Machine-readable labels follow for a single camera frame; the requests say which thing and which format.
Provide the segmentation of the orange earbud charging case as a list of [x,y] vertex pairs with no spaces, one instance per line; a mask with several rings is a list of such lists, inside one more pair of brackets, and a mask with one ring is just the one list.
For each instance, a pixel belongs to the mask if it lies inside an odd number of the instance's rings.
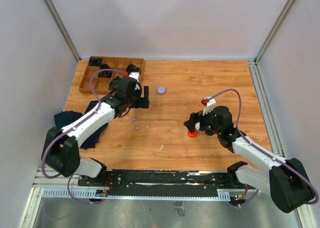
[[188,135],[189,135],[191,138],[195,138],[195,137],[198,135],[198,131],[194,131],[194,132],[188,131]]

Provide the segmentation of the purple earbud charging case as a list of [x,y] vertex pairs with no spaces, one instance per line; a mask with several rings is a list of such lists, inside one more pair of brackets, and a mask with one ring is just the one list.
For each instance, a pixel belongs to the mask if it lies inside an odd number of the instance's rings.
[[163,86],[159,86],[159,87],[156,89],[156,92],[157,92],[157,94],[163,95],[163,94],[165,94],[166,89],[165,89],[165,87],[163,87]]

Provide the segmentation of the white earbud charging case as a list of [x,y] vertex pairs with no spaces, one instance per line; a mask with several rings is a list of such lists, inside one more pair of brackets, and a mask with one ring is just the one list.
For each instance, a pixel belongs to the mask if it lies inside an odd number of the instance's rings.
[[197,131],[200,130],[200,123],[199,123],[199,122],[195,124],[195,129],[196,129]]

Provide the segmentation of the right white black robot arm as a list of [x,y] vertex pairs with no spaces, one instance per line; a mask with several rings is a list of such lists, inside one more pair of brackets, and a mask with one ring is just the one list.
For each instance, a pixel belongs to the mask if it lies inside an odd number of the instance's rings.
[[190,135],[200,131],[216,134],[224,148],[256,165],[253,168],[240,161],[229,166],[226,181],[230,187],[252,186],[269,195],[284,213],[319,201],[319,194],[310,183],[302,162],[274,154],[238,131],[226,106],[218,106],[210,112],[191,113],[184,126]]

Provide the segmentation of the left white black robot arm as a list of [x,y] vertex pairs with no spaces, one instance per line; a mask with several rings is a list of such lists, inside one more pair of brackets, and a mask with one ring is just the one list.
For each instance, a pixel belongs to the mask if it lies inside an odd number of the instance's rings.
[[149,87],[141,86],[133,77],[123,77],[114,92],[98,99],[90,112],[61,129],[53,127],[48,130],[41,157],[43,175],[54,178],[45,171],[45,166],[49,165],[58,176],[84,175],[96,186],[103,185],[107,181],[107,173],[102,171],[102,163],[80,156],[80,146],[101,126],[124,112],[136,108],[148,109],[149,106]]

